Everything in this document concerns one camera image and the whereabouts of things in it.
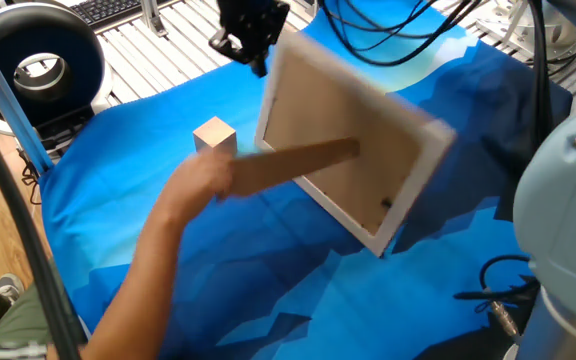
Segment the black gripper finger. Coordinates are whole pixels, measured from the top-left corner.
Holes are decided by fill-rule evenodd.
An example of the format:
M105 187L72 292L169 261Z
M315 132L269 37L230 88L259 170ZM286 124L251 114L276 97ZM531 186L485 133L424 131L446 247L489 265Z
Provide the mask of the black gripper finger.
M263 78L268 74L266 59L268 57L268 50L257 51L253 54L250 61L250 68L252 72L259 78Z
M252 53L225 28L219 29L209 39L209 46L221 55L241 64L249 64L253 60Z

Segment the person's hand gripping frame stand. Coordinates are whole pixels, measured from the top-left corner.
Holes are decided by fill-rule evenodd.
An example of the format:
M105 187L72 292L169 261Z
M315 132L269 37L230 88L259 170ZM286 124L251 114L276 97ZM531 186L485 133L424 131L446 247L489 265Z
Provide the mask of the person's hand gripping frame stand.
M188 157L166 182L156 208L176 223L188 223L215 197L229 192L233 157L217 150L202 150Z

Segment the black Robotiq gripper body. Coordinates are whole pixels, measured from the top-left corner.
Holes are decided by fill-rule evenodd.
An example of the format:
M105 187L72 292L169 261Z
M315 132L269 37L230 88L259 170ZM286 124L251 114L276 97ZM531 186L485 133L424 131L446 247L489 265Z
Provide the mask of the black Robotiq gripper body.
M290 11L290 5L279 0L218 0L217 4L226 33L249 54L260 54L276 44Z

